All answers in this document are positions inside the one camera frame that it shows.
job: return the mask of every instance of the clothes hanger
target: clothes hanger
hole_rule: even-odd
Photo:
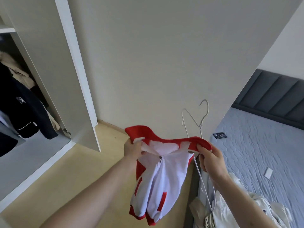
[[[203,118],[201,119],[200,124],[198,124],[198,123],[196,122],[196,120],[193,118],[193,116],[191,115],[191,113],[190,113],[186,108],[183,108],[182,111],[181,111],[181,117],[183,118],[183,121],[182,121],[181,124],[185,127],[185,130],[186,130],[186,133],[187,133],[187,137],[189,137],[189,135],[188,135],[188,131],[187,131],[187,127],[186,127],[185,121],[184,121],[184,115],[183,115],[184,111],[186,111],[186,112],[190,115],[190,117],[192,118],[192,120],[195,122],[196,126],[197,126],[197,127],[199,128],[199,130],[200,130],[199,132],[200,132],[200,134],[201,134],[201,138],[203,138],[203,135],[202,135],[202,125],[203,125],[203,121],[204,121],[205,117],[206,117],[206,116],[208,115],[208,113],[209,113],[209,103],[208,103],[208,101],[207,101],[206,99],[204,99],[204,100],[201,101],[200,106],[202,105],[202,103],[203,103],[204,101],[207,103],[207,113],[206,113],[206,114],[203,116]],[[196,169],[197,169],[197,171],[198,171],[198,173],[199,173],[200,180],[202,181],[202,184],[203,184],[203,187],[204,187],[204,190],[205,190],[205,191],[203,191],[203,189],[202,189],[202,187],[201,187],[201,191],[207,196],[208,204],[209,204],[209,206],[210,206],[211,211],[214,211],[214,207],[212,208],[212,206],[211,206],[211,203],[210,203],[210,200],[209,200],[209,197],[208,197],[208,194],[207,194],[207,190],[206,190],[206,187],[205,187],[203,178],[202,178],[202,176],[201,176],[201,173],[200,173],[200,171],[199,171],[199,167],[198,167],[198,165],[197,165],[197,162],[196,162],[196,159],[195,159],[195,158],[194,158],[194,162],[195,162],[195,165],[196,165]],[[214,189],[214,187],[213,187],[213,193],[214,193],[214,206],[215,206],[215,204],[216,204],[216,198],[215,198],[215,189]]]

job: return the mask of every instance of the quilted mattress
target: quilted mattress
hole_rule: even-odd
[[[248,191],[288,207],[291,227],[304,227],[304,131],[230,108],[215,132],[227,135],[210,140],[222,150],[228,171]],[[264,177],[268,167],[273,170],[270,180]],[[207,188],[212,195],[211,187]],[[206,204],[202,192],[198,197]]]

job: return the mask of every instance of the wardrobe door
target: wardrobe door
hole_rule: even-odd
[[[34,78],[71,139],[100,150],[94,129],[97,118],[67,0],[1,1],[16,30],[12,37],[27,63],[32,63]]]

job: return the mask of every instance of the headboard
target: headboard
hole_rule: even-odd
[[[232,107],[304,130],[304,80],[257,69]]]

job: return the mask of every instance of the forearm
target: forearm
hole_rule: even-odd
[[[124,157],[55,212],[41,228],[95,227],[120,185],[134,171],[135,166],[134,160]]]
[[[223,196],[240,228],[277,228],[258,205],[228,176],[218,184]]]

